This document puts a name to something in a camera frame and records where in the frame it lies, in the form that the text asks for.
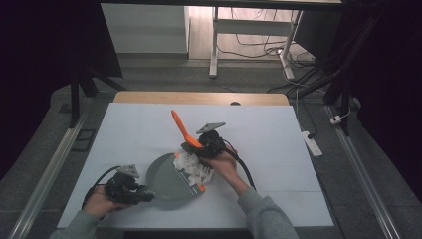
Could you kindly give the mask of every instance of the metal rail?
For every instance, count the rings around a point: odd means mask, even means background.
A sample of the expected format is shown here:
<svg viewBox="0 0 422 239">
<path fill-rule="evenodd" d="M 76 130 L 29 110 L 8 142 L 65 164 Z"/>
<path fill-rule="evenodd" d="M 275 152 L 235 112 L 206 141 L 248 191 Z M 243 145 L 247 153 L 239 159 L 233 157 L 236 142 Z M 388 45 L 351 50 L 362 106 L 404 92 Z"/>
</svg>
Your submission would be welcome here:
<svg viewBox="0 0 422 239">
<path fill-rule="evenodd" d="M 72 147 L 72 144 L 75 141 L 81 127 L 87 118 L 88 109 L 91 106 L 93 99 L 85 99 L 83 101 L 82 115 L 77 121 L 74 128 L 68 128 L 62 141 L 60 142 L 56 152 L 54 153 L 52 159 L 50 160 L 49 165 L 44 171 L 40 181 L 34 189 L 30 199 L 28 200 L 25 208 L 23 209 L 21 215 L 15 223 L 11 233 L 9 234 L 9 239 L 23 239 L 26 238 L 34 221 L 43 206 L 44 201 L 47 198 L 47 195 L 50 192 L 50 189 L 53 186 L 53 183 L 56 180 L 57 175 L 59 174 L 60 169 L 69 154 L 69 151 Z"/>
<path fill-rule="evenodd" d="M 325 109 L 329 117 L 333 117 L 333 113 L 331 112 L 329 106 L 325 106 Z M 344 131 L 339 126 L 337 126 L 335 130 L 347 154 L 347 157 L 350 160 L 354 173 L 356 174 L 357 179 L 359 180 L 360 185 L 362 186 L 362 189 L 366 194 L 366 198 L 368 199 L 370 205 L 372 206 L 372 209 L 375 212 L 375 216 L 378 219 L 379 225 L 381 226 L 385 237 L 388 239 L 401 238 L 396 228 L 396 225 L 394 224 L 394 221 L 388 212 L 387 207 L 385 206 L 381 196 L 373 185 L 372 180 L 370 179 L 370 176 L 366 171 L 366 167 L 363 164 L 359 153 L 354 147 L 350 136 L 346 136 Z"/>
</svg>

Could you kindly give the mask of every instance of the power strip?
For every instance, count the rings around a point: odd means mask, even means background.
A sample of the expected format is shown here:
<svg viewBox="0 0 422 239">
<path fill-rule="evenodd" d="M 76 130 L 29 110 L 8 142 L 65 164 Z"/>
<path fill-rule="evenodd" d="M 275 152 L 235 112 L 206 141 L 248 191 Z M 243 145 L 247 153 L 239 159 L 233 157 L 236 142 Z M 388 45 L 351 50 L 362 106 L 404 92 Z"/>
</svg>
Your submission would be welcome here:
<svg viewBox="0 0 422 239">
<path fill-rule="evenodd" d="M 331 124 L 338 124 L 341 122 L 341 117 L 336 116 L 336 117 L 330 118 L 329 121 L 331 122 Z"/>
<path fill-rule="evenodd" d="M 322 152 L 320 151 L 319 147 L 317 146 L 316 141 L 313 138 L 308 138 L 310 133 L 308 131 L 303 131 L 302 136 L 304 137 L 304 141 L 307 144 L 308 149 L 310 150 L 313 156 L 321 156 Z"/>
</svg>

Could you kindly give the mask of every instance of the wooden floor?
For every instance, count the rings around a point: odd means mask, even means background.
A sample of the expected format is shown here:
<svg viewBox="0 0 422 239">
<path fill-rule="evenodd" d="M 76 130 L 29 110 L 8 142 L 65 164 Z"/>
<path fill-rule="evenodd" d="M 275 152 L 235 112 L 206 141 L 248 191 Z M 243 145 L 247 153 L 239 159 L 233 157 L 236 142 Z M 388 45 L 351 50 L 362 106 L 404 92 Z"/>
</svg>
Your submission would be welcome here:
<svg viewBox="0 0 422 239">
<path fill-rule="evenodd" d="M 206 60 L 210 59 L 212 47 L 212 8 L 211 7 L 189 7 L 190 15 L 190 37 L 189 37 L 189 59 Z M 248 8 L 219 8 L 220 19 L 243 19 L 243 20 L 266 20 L 266 21 L 290 21 L 292 17 L 291 10 L 273 10 L 273 9 L 248 9 Z M 284 46 L 286 37 L 277 36 L 253 36 L 237 35 L 242 44 L 261 44 L 257 46 L 242 45 L 236 39 L 235 34 L 219 34 L 217 45 L 224 52 L 233 52 L 253 58 L 241 57 L 235 54 L 219 52 L 218 59 L 233 60 L 254 60 L 269 61 L 279 60 L 278 56 L 256 56 L 265 55 L 266 50 L 274 47 Z M 304 51 L 298 46 L 293 45 L 291 52 Z"/>
</svg>

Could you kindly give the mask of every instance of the gray floor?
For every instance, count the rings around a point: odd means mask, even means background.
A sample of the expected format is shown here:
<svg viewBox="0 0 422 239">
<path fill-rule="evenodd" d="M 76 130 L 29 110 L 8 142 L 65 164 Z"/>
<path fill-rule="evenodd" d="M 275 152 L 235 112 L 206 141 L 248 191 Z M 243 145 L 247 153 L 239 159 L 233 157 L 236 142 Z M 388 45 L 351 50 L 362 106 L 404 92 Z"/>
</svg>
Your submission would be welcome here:
<svg viewBox="0 0 422 239">
<path fill-rule="evenodd" d="M 286 83 L 277 62 L 221 62 L 216 80 L 208 78 L 207 61 L 146 60 L 120 57 L 124 80 L 130 90 L 265 93 Z M 302 74 L 306 69 L 295 69 Z M 107 104 L 116 91 L 96 81 L 101 90 L 94 99 L 81 134 L 95 133 Z M 335 132 L 329 123 L 322 93 L 315 92 L 298 102 L 299 121 L 304 129 L 316 131 L 323 152 L 313 158 L 324 190 L 334 227 L 297 228 L 301 238 L 385 238 L 378 220 L 355 176 Z M 0 238 L 6 238 L 26 205 L 38 180 L 52 158 L 69 123 L 69 87 L 52 95 L 51 108 L 16 164 L 0 182 Z M 295 99 L 291 105 L 296 106 Z M 350 114 L 350 137 L 355 143 L 373 182 L 392 215 L 402 238 L 422 238 L 422 206 L 388 157 Z M 28 238 L 46 238 L 55 229 L 89 153 L 89 141 L 76 141 L 68 155 Z M 99 230 L 98 238 L 122 238 L 121 231 Z"/>
</svg>

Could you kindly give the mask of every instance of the gray sleeve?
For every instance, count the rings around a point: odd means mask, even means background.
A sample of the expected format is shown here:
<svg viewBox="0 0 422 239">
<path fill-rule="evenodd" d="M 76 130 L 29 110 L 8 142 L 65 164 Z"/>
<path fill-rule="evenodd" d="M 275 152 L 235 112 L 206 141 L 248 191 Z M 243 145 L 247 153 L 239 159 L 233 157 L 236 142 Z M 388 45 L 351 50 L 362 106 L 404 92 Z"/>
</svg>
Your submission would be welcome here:
<svg viewBox="0 0 422 239">
<path fill-rule="evenodd" d="M 238 204 L 255 239 L 299 238 L 288 216 L 270 197 L 262 198 L 249 188 L 239 197 Z"/>
<path fill-rule="evenodd" d="M 59 229 L 50 235 L 50 239 L 94 239 L 96 238 L 99 219 L 84 211 L 79 211 L 66 229 Z"/>
</svg>

